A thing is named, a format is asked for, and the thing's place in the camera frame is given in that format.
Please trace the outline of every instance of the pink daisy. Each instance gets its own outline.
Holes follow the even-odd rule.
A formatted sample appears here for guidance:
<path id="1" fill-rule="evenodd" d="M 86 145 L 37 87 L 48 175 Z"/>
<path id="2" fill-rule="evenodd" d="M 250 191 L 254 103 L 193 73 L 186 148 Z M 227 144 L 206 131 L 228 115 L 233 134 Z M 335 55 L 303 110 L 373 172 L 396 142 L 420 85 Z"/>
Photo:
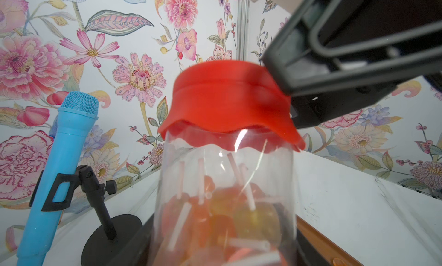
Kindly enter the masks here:
<path id="1" fill-rule="evenodd" d="M 74 44 L 73 42 L 71 42 L 66 38 L 63 38 L 63 40 L 60 41 L 61 46 L 64 46 L 66 48 L 74 50 L 77 53 L 80 53 L 79 55 L 70 57 L 69 59 L 65 60 L 64 61 L 65 64 L 84 64 L 88 60 L 92 59 L 92 64 L 96 68 L 100 68 L 101 64 L 96 57 L 104 59 L 116 59 L 119 57 L 119 55 L 104 55 L 112 51 L 115 51 L 119 48 L 118 42 L 116 41 L 106 45 L 104 48 L 99 50 L 104 44 L 104 34 L 97 35 L 97 37 L 95 38 L 94 47 L 92 47 L 91 41 L 89 40 L 89 37 L 86 35 L 85 31 L 81 31 L 80 29 L 78 29 L 77 37 L 80 40 L 81 44 L 84 46 L 84 48 Z"/>

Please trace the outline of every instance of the microphone grille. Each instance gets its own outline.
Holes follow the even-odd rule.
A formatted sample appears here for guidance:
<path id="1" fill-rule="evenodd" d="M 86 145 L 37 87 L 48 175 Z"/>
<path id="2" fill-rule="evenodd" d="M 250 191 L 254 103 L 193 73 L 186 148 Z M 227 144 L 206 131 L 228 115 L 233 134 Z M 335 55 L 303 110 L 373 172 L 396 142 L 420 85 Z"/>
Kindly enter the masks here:
<path id="1" fill-rule="evenodd" d="M 84 92 L 71 91 L 61 104 L 61 108 L 71 108 L 98 115 L 98 99 Z"/>

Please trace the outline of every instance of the microphone stand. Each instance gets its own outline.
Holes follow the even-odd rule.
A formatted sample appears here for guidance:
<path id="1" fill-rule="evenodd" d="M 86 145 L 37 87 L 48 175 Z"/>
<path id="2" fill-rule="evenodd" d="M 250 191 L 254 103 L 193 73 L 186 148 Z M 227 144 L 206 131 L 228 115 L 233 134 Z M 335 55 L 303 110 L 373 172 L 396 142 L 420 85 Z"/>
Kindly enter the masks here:
<path id="1" fill-rule="evenodd" d="M 31 196 L 29 206 L 34 201 L 40 178 Z M 69 182 L 69 190 L 63 202 L 53 202 L 53 197 L 58 186 L 63 182 Z M 104 204 L 104 193 L 109 195 L 117 192 L 117 183 L 114 180 L 100 184 L 92 167 L 80 165 L 75 170 L 74 175 L 58 174 L 54 184 L 43 205 L 42 211 L 57 211 L 69 208 L 74 190 L 81 186 L 81 190 L 86 193 L 86 198 L 91 207 L 95 209 L 101 226 L 87 240 L 81 254 L 82 266 L 106 265 L 114 258 L 120 250 L 132 239 L 141 228 L 141 220 L 135 215 L 122 214 L 111 219 L 108 209 Z"/>

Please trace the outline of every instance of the microphone handle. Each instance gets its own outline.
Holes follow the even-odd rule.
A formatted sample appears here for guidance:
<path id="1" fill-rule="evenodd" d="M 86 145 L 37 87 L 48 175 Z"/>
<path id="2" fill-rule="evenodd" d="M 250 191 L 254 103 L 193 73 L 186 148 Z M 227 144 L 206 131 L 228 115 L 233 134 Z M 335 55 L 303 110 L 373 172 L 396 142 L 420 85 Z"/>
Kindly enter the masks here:
<path id="1" fill-rule="evenodd" d="M 59 116 L 62 114 L 69 113 L 60 111 Z M 92 127 L 95 119 L 85 118 L 87 119 L 84 119 L 84 121 L 90 121 L 90 126 Z M 41 266 L 43 264 L 46 253 L 51 248 L 61 217 L 61 210 L 43 212 L 41 208 L 57 174 L 73 175 L 75 173 L 86 135 L 87 132 L 84 133 L 84 136 L 63 133 L 60 130 L 57 132 L 17 252 L 17 257 L 19 258 L 17 266 Z M 69 182 L 60 184 L 52 201 L 64 201 L 69 185 Z"/>

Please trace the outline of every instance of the stand knob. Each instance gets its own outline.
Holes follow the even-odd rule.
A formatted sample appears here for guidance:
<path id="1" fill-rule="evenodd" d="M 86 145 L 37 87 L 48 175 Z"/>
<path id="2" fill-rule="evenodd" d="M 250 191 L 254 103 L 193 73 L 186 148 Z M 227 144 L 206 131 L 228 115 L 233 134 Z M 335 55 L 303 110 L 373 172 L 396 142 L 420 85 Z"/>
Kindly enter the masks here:
<path id="1" fill-rule="evenodd" d="M 106 191 L 109 195 L 117 192 L 117 182 L 114 180 L 106 181 Z"/>

